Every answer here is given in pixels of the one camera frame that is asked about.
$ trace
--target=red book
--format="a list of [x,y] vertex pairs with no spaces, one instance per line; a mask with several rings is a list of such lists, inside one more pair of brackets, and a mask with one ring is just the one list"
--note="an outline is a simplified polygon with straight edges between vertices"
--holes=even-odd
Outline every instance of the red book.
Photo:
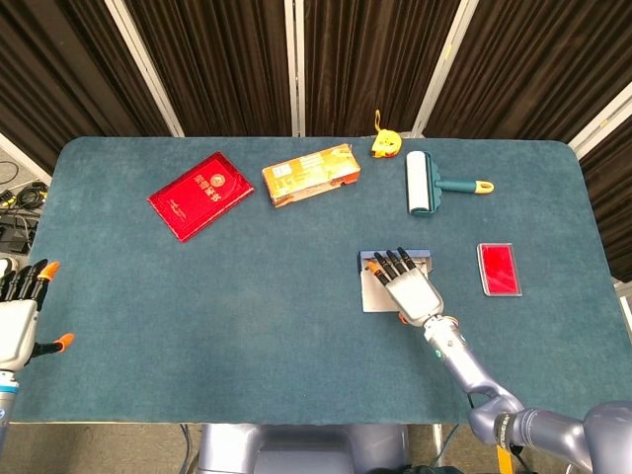
[[217,151],[147,200],[178,240],[187,242],[254,190]]

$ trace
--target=yellow handle tip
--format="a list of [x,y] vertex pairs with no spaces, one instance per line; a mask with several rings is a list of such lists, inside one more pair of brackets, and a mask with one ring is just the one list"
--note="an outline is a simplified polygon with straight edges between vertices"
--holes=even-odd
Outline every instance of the yellow handle tip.
[[494,192],[494,183],[490,183],[489,181],[477,181],[476,182],[476,193],[477,195],[488,195]]

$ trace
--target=lint roller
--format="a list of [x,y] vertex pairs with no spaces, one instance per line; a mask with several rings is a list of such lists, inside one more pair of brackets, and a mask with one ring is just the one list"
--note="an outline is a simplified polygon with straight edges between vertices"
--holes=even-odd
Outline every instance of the lint roller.
[[432,214],[441,204],[443,191],[488,195],[494,190],[489,181],[442,180],[429,153],[412,151],[406,155],[408,211],[415,215]]

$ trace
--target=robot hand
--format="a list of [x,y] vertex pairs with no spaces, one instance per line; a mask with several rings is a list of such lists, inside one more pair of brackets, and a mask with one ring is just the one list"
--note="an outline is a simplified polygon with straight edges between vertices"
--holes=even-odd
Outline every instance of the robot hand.
[[368,268],[397,303],[403,319],[413,326],[424,326],[429,319],[442,313],[443,300],[406,251],[398,247],[397,252],[401,260],[390,250],[386,251],[388,260],[375,252],[379,266],[369,262]]
[[0,372],[17,372],[31,358],[63,352],[72,344],[66,334],[51,344],[35,342],[38,315],[58,262],[42,260],[19,273],[9,272],[0,285]]

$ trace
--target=black curtain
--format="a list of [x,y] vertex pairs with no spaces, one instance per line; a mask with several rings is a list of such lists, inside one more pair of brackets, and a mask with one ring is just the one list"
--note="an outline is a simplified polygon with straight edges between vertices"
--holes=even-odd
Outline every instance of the black curtain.
[[428,137],[570,141],[632,81],[629,0],[481,0]]
[[105,3],[0,2],[0,131],[51,171],[80,135],[168,135]]
[[282,0],[127,6],[186,135],[290,135]]
[[411,130],[458,0],[305,0],[308,135]]
[[632,118],[580,162],[612,276],[632,279]]

